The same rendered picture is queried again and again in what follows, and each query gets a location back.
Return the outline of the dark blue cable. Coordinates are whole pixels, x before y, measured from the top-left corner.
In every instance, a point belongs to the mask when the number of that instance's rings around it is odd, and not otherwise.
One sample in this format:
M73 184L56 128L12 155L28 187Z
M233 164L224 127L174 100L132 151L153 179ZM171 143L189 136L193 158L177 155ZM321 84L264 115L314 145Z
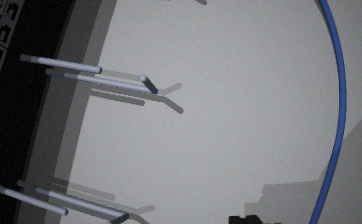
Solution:
M343 60L343 54L342 54L338 32L327 0L319 0L319 1L321 3L322 9L324 11L330 29L336 60L337 60L338 76L339 76L339 117L338 117L338 126L337 126L333 151L320 190L320 194L318 196L309 224L317 224L332 181L332 177L335 171L335 167L337 164L343 140L345 120L346 120L346 104L347 104L346 75L345 75L344 60Z

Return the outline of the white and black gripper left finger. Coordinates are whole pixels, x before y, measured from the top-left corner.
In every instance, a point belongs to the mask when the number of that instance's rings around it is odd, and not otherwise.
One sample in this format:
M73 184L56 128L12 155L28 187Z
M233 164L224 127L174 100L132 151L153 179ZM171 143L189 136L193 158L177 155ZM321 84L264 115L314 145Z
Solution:
M228 224L247 224L240 216L229 216Z

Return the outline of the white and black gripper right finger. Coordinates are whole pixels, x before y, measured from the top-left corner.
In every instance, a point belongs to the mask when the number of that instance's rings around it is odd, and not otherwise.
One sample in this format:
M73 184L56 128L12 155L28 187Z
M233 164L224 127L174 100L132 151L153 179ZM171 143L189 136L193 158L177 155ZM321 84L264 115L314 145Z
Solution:
M244 218L247 224L263 224L263 222L260 220L260 218L257 215L247 215L246 218Z

